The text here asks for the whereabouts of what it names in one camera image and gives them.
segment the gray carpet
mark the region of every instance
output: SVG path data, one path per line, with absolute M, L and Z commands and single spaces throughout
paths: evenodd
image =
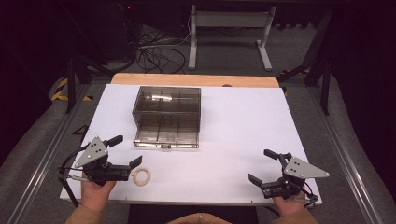
M 205 31 L 198 36 L 198 56 L 196 69 L 188 70 L 187 62 L 184 71 L 189 74 L 209 75 L 241 75 L 241 76 L 274 76 L 282 70 L 292 69 L 299 65 L 309 46 L 315 30 L 286 28 L 279 31 L 273 29 L 267 42 L 267 52 L 273 65 L 273 72 L 265 72 L 259 52 L 254 41 L 260 36 L 260 30 L 244 30 L 238 37 L 225 37 L 216 32 Z M 189 44 L 183 44 L 174 49 L 180 50 L 186 58 L 189 55 Z M 181 62 L 181 57 L 175 53 L 163 52 L 169 58 Z M 126 72 L 141 72 L 133 64 Z M 319 223 L 365 223 L 356 196 L 346 178 L 340 161 L 334 154 L 332 139 L 321 119 L 321 111 L 316 108 L 316 101 L 310 91 L 302 84 L 304 75 L 291 78 L 282 86 L 289 91 L 287 101 L 294 118 L 297 130 L 303 142 L 309 161 L 332 174 L 330 178 L 318 179 L 318 188 L 323 199 L 323 205 L 312 209 L 312 214 Z M 63 223 L 72 213 L 74 206 L 70 202 L 59 199 L 61 184 L 57 180 L 57 167 L 74 150 L 79 147 L 80 135 L 72 134 L 82 125 L 89 125 L 97 107 L 102 91 L 109 82 L 106 77 L 95 77 L 88 87 L 87 95 L 93 96 L 91 102 L 81 102 L 71 123 L 65 129 L 64 138 L 54 156 L 48 161 L 50 167 L 38 183 L 39 189 L 32 195 L 31 204 L 26 205 L 26 213 L 21 214 L 20 223 Z M 54 83 L 56 89 L 59 81 Z M 319 91 L 320 86 L 313 88 Z M 66 101 L 54 101 L 51 108 L 32 126 L 28 133 L 15 146 L 12 153 L 0 168 L 0 223 L 7 223 L 18 202 L 27 188 L 31 177 L 47 148 L 52 144 L 53 136 L 62 125 Z M 364 186 L 373 200 L 374 206 L 384 223 L 396 223 L 396 207 L 383 182 L 368 161 L 364 151 L 353 132 L 342 95 L 338 90 L 336 80 L 332 79 L 329 98 L 330 119 L 334 125 L 341 144 L 345 147 L 358 170 Z M 258 207 L 260 223 L 270 223 L 275 215 Z M 127 223 L 129 205 L 111 203 L 106 209 L 104 223 Z

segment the white table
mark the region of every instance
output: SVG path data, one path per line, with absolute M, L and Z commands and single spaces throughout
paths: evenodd
M 132 111 L 139 86 L 108 84 L 82 143 L 95 136 L 102 140 L 123 135 L 109 149 L 108 161 L 127 165 L 143 156 L 151 179 L 138 187 L 132 177 L 120 181 L 110 201 L 149 204 L 204 204 L 257 206 L 273 203 L 248 180 L 253 174 L 265 182 L 281 177 L 281 165 L 263 155 L 269 148 L 307 161 L 301 140 L 280 88 L 202 88 L 199 148 L 160 149 L 135 147 Z M 72 171 L 71 175 L 80 175 Z M 80 183 L 69 179 L 80 199 Z M 314 179 L 307 180 L 317 203 L 322 203 Z M 61 199 L 69 199 L 62 190 Z

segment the metal frame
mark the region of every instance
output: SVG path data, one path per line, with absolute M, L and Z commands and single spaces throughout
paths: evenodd
M 212 12 L 197 11 L 196 5 L 191 10 L 191 45 L 189 69 L 195 69 L 197 54 L 197 26 L 205 27 L 259 27 L 264 28 L 261 40 L 257 40 L 257 47 L 262 56 L 262 63 L 266 71 L 272 71 L 272 65 L 265 50 L 265 44 L 270 33 L 271 24 L 275 16 L 275 7 L 271 7 L 269 12 Z

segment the human hand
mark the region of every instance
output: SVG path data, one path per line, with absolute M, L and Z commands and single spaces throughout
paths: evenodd
M 117 181 L 107 181 L 102 187 L 94 182 L 81 181 L 81 205 L 94 211 L 105 210 L 108 196 L 116 186 Z
M 285 217 L 292 213 L 298 212 L 304 209 L 304 203 L 294 200 L 294 198 L 305 199 L 305 193 L 300 191 L 296 196 L 289 197 L 284 200 L 282 197 L 274 197 L 274 203 L 276 204 L 277 210 L 281 217 Z

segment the dark background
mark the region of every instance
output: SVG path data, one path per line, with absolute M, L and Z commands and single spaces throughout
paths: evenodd
M 86 9 L 68 7 L 75 9 L 75 13 Z M 169 10 L 178 16 L 169 20 L 180 24 L 186 20 L 185 7 Z M 280 24 L 280 28 L 286 24 L 318 24 L 321 13 L 314 8 L 279 7 L 274 24 Z M 151 21 L 140 20 L 155 23 L 155 18 L 149 18 Z M 395 13 L 386 1 L 355 1 L 338 7 L 332 14 L 321 54 L 331 59 L 332 74 L 339 83 L 356 135 L 395 200 L 396 181 L 391 172 L 396 156 L 396 35 L 391 31 L 394 22 Z M 106 62 L 106 57 L 122 55 L 108 56 L 100 34 L 92 28 L 95 22 L 88 20 L 83 24 L 88 36 L 81 36 L 57 1 L 2 3 L 0 163 L 50 107 L 50 88 L 64 76 L 70 55 L 83 52 L 101 63 Z M 179 25 L 164 29 L 176 33 L 183 30 Z M 94 48 L 87 47 L 87 38 Z

